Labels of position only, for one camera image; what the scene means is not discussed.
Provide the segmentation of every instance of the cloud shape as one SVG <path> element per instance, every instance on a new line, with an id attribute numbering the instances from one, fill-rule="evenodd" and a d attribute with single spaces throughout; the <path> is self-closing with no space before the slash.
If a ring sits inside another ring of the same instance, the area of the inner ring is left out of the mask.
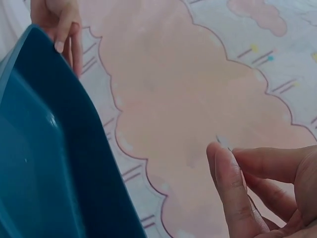
<path id="1" fill-rule="evenodd" d="M 229 0 L 228 8 L 238 16 L 253 19 L 262 29 L 270 30 L 277 37 L 287 32 L 286 22 L 279 16 L 279 11 L 264 0 Z"/>

